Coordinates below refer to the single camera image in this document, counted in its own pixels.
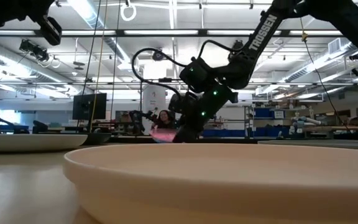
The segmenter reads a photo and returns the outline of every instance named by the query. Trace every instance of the vertical pole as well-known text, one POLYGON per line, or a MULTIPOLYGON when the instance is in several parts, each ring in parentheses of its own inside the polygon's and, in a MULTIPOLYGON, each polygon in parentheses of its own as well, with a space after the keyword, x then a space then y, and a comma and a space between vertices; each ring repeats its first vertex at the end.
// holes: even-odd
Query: vertical pole
POLYGON ((143 94, 143 82, 140 81, 140 111, 143 111, 142 108, 142 104, 143 104, 143 99, 142 99, 142 94, 143 94))

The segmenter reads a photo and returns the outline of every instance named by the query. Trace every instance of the ceiling beam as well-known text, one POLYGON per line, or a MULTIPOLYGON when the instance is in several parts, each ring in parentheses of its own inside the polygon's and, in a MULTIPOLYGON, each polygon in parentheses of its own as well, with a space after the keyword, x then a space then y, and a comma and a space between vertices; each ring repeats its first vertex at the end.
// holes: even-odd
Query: ceiling beam
MULTIPOLYGON (((104 37, 250 37, 253 29, 106 29, 104 37)), ((301 37, 302 30, 279 29, 273 37, 301 37)), ((310 38, 343 37, 338 30, 307 29, 310 38)), ((62 37, 102 37, 103 31, 63 30, 62 37)), ((0 29, 0 37, 43 37, 39 30, 0 29)))

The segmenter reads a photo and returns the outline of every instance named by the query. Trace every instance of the metal frame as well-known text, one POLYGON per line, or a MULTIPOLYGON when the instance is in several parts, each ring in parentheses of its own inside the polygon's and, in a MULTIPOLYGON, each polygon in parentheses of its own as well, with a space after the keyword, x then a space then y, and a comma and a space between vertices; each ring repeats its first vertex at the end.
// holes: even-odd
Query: metal frame
MULTIPOLYGON (((171 85, 186 85, 185 82, 181 80, 173 80, 172 82, 159 82, 164 84, 171 84, 171 85)), ((99 83, 83 83, 83 82, 0 82, 0 84, 4 85, 87 85, 87 86, 94 86, 94 85, 112 85, 112 82, 99 82, 99 83)), ((116 82, 114 85, 138 85, 141 82, 116 82)), ((251 82, 248 86, 260 86, 260 85, 280 85, 280 86, 358 86, 358 83, 278 83, 278 82, 251 82)))
MULTIPOLYGON (((104 37, 250 37, 253 29, 106 29, 104 37), (209 34, 208 31, 233 31, 235 32, 249 32, 250 34, 209 34), (126 31, 153 31, 153 32, 175 32, 175 31, 194 31, 194 34, 126 34, 126 31)), ((292 34, 291 31, 301 31, 300 29, 278 29, 274 37, 300 37, 300 34, 292 34)), ((305 32, 337 32, 332 29, 308 29, 305 32)), ((97 30, 96 34, 93 30, 63 30, 62 37, 102 37, 103 30, 97 30)), ((14 30, 14 29, 0 29, 0 37, 43 37, 39 30, 14 30)), ((310 34, 309 38, 313 37, 343 37, 342 34, 310 34)))

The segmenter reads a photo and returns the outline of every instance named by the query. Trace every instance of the beige plate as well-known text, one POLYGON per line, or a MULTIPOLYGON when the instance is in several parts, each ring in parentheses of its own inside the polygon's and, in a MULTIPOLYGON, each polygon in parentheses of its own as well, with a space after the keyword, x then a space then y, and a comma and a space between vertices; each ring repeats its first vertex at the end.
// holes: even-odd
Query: beige plate
POLYGON ((101 223, 358 223, 358 150, 137 144, 65 159, 101 223))
POLYGON ((82 145, 87 137, 83 134, 0 134, 0 152, 75 149, 82 145))

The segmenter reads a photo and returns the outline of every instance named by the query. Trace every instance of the table surface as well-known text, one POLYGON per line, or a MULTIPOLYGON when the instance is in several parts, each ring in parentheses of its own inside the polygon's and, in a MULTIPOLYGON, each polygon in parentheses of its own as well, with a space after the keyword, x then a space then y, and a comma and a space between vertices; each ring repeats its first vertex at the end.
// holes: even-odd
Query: table surface
POLYGON ((98 224, 63 175, 64 154, 0 154, 0 224, 98 224))
POLYGON ((319 140, 273 140, 259 141, 258 144, 278 144, 290 146, 318 146, 318 147, 336 147, 343 149, 358 149, 358 140, 335 140, 335 139, 319 139, 319 140))

